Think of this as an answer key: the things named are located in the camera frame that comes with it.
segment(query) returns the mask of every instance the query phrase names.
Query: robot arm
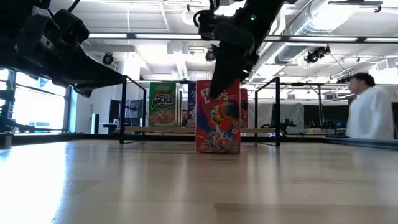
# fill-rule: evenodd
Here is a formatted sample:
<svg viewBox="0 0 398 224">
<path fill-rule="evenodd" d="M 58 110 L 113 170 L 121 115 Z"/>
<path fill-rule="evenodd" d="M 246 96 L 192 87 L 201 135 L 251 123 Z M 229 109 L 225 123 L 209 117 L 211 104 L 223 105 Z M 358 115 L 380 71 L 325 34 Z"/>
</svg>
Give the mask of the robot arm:
<svg viewBox="0 0 398 224">
<path fill-rule="evenodd" d="M 287 0 L 290 4 L 296 1 Z M 215 15 L 220 0 L 210 0 L 209 10 L 194 15 L 202 39 L 220 41 L 219 46 L 212 45 L 217 61 L 210 97 L 217 97 L 235 78 L 242 81 L 248 77 L 259 58 L 257 49 L 284 3 L 285 0 L 246 0 L 243 8 L 228 17 Z"/>
</svg>

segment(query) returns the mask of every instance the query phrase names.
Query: security camera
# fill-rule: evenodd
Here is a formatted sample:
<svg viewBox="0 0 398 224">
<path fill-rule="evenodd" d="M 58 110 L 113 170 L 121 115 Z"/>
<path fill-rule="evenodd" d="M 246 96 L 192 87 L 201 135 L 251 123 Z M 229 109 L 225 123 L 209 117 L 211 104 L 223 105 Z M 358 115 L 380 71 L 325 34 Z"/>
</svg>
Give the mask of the security camera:
<svg viewBox="0 0 398 224">
<path fill-rule="evenodd" d="M 104 65 L 111 65 L 112 62 L 113 62 L 113 53 L 105 52 L 105 56 L 102 58 L 102 63 L 104 63 Z"/>
<path fill-rule="evenodd" d="M 216 55 L 214 54 L 214 51 L 208 50 L 206 53 L 206 61 L 212 62 L 216 60 Z"/>
</svg>

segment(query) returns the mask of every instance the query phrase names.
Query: cereal box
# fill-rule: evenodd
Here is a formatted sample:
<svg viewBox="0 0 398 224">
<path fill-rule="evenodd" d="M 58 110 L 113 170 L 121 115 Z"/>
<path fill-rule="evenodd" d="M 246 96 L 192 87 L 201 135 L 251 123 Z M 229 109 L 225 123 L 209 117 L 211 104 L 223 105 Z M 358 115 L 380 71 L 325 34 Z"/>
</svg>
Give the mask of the cereal box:
<svg viewBox="0 0 398 224">
<path fill-rule="evenodd" d="M 150 127 L 174 127 L 177 125 L 176 93 L 175 83 L 150 83 Z"/>
<path fill-rule="evenodd" d="M 241 128 L 248 128 L 248 90 L 241 89 Z"/>
<path fill-rule="evenodd" d="M 197 152 L 240 153 L 239 80 L 220 95 L 209 97 L 210 80 L 197 81 L 196 135 Z"/>
<path fill-rule="evenodd" d="M 188 127 L 195 127 L 195 107 L 197 103 L 197 84 L 188 84 Z"/>
</svg>

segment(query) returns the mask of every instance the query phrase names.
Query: floor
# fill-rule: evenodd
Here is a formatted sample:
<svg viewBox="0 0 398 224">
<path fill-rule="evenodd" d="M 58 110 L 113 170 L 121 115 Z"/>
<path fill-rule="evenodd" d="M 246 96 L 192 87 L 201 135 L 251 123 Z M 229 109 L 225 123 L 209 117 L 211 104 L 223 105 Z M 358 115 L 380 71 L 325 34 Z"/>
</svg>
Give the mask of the floor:
<svg viewBox="0 0 398 224">
<path fill-rule="evenodd" d="M 0 151 L 0 223 L 398 223 L 398 151 L 76 141 Z"/>
</svg>

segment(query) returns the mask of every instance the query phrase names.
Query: man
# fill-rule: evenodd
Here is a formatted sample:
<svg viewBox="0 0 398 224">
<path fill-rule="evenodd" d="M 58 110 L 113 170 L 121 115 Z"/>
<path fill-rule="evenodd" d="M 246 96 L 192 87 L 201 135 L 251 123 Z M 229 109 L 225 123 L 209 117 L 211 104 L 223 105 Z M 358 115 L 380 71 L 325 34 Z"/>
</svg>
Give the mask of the man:
<svg viewBox="0 0 398 224">
<path fill-rule="evenodd" d="M 346 135 L 351 138 L 393 140 L 392 103 L 386 93 L 374 86 L 374 78 L 370 74 L 353 75 L 349 88 L 358 98 L 349 107 Z"/>
<path fill-rule="evenodd" d="M 182 110 L 181 118 L 182 118 L 182 126 L 186 127 L 188 124 L 188 111 L 186 109 Z"/>
</svg>

